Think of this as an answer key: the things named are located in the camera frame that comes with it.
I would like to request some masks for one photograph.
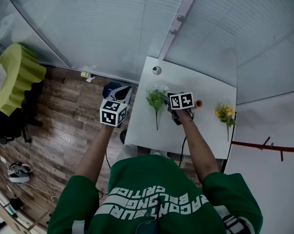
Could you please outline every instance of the small round table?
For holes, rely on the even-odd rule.
[[[21,108],[25,91],[31,90],[32,83],[44,80],[46,68],[39,65],[33,52],[18,43],[1,54],[0,63],[7,74],[0,91],[0,111],[10,116]]]

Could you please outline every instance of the wooden floor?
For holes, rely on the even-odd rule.
[[[81,160],[92,140],[98,134],[99,107],[102,102],[103,86],[112,81],[108,78],[96,77],[87,83],[77,71],[60,68],[48,68],[42,94],[37,104],[37,119],[43,122],[41,128],[28,125],[27,134],[32,143],[25,143],[22,137],[6,145],[0,145],[0,155],[9,164],[16,161],[30,164],[33,167],[29,183],[51,195],[60,195],[68,179],[74,174],[75,167]],[[133,86],[134,96],[137,87]],[[120,129],[115,128],[107,148],[110,165],[114,164],[123,144],[120,141],[120,132],[127,128],[129,118]],[[148,150],[141,148],[139,155],[148,154]],[[176,162],[180,156],[170,154]],[[194,172],[190,157],[183,159],[182,169],[185,174],[198,186],[200,183]],[[98,190],[107,193],[107,184],[110,169],[104,160],[99,180]],[[0,162],[0,182],[7,181],[7,167]],[[23,212],[32,220],[38,219],[45,211],[53,212],[55,202],[50,196],[28,185],[12,184],[10,188],[24,203]],[[7,188],[2,191],[8,198],[12,193]],[[48,217],[40,222],[47,227]]]

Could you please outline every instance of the person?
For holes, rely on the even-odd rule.
[[[113,131],[103,125],[62,192],[48,234],[258,234],[263,217],[241,174],[220,173],[191,117],[177,113],[203,192],[165,155],[129,157],[136,150],[125,146],[120,155],[128,158],[111,167],[99,206],[95,184]]]

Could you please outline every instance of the black chair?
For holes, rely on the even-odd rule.
[[[30,143],[27,138],[25,126],[32,124],[42,126],[42,122],[33,118],[34,108],[37,99],[42,92],[43,82],[33,83],[30,91],[25,91],[25,99],[22,102],[21,108],[17,108],[10,116],[7,116],[0,111],[0,143],[5,145],[9,141],[20,137],[23,134],[24,140]]]

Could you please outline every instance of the white table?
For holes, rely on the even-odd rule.
[[[154,75],[152,68],[159,66],[160,75]],[[230,128],[229,141],[227,129],[215,115],[219,104],[236,105],[236,88],[203,75],[199,72],[156,58],[147,57],[133,110],[130,116],[126,144],[134,144],[151,149],[180,154],[185,137],[183,127],[171,119],[167,106],[163,105],[158,116],[159,130],[156,129],[154,109],[148,104],[146,89],[153,85],[166,85],[169,92],[193,92],[194,100],[200,99],[203,106],[194,111],[194,122],[215,158],[227,159],[233,127]],[[184,154],[189,155],[187,141]]]

